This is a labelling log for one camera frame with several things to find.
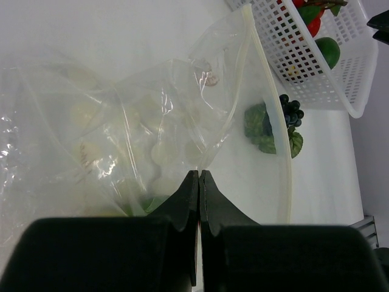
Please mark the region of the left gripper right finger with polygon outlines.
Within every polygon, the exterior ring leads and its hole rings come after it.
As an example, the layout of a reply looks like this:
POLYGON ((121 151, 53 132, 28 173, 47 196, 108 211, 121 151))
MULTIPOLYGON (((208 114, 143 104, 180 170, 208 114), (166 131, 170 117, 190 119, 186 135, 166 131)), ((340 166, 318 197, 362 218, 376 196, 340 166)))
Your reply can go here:
POLYGON ((349 226, 261 225, 199 179, 205 291, 387 291, 363 235, 349 226))

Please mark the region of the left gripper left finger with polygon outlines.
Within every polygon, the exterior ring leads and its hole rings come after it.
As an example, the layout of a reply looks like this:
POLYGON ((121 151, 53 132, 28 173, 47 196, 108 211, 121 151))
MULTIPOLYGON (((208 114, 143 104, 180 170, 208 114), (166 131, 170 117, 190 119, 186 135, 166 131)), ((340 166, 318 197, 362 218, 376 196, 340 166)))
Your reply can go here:
POLYGON ((199 175, 145 217, 44 218, 23 233, 2 291, 191 291, 199 175))

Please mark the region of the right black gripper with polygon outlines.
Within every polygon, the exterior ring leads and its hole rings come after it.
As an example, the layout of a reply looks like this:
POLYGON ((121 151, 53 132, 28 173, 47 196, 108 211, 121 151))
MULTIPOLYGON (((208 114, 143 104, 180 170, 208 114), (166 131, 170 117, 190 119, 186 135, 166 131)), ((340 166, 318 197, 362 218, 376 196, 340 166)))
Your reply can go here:
POLYGON ((389 10, 372 17, 367 26, 376 29, 373 39, 389 45, 389 10))

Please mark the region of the green fake lime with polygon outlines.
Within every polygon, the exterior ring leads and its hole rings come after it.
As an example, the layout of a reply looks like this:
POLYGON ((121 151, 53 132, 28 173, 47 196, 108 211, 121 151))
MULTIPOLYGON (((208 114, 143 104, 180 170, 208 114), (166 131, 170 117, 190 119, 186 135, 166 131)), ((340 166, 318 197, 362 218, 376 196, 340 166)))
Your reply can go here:
POLYGON ((317 47, 323 55, 330 69, 333 69, 340 59, 340 47, 330 37, 322 37, 315 40, 317 47))

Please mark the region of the fake strawberry bunch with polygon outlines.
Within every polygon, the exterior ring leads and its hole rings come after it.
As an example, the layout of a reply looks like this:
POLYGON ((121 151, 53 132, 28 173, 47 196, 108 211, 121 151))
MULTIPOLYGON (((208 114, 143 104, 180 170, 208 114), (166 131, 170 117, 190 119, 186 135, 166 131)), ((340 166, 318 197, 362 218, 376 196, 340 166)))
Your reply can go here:
POLYGON ((312 37, 315 37, 321 28, 321 18, 329 10, 333 16, 337 16, 340 9, 348 4, 344 0, 292 0, 300 17, 306 25, 312 37))

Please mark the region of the dark fake grape bunch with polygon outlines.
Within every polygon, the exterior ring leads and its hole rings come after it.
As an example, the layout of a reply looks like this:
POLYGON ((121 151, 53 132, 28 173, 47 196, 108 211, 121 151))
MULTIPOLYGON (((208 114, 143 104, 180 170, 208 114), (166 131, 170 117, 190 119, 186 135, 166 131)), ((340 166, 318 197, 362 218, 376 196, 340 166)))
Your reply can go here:
POLYGON ((244 135, 259 151, 275 155, 276 127, 286 132, 291 158, 296 158, 302 148, 304 139, 297 131, 302 125, 305 116, 298 100, 292 100, 287 94, 279 95, 281 106, 281 120, 276 121, 270 117, 270 110, 264 102, 254 104, 244 112, 244 135))

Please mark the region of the clear zip top bag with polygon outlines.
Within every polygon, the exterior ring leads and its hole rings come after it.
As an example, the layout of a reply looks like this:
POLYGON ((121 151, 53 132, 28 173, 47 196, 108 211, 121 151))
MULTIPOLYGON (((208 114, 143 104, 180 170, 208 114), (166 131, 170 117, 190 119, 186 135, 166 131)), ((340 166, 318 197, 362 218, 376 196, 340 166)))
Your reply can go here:
POLYGON ((244 112, 264 102, 281 120, 270 67, 246 4, 215 22, 185 61, 172 59, 117 83, 53 51, 1 64, 1 246, 34 220, 144 216, 190 170, 261 224, 291 211, 291 157, 244 135, 244 112))

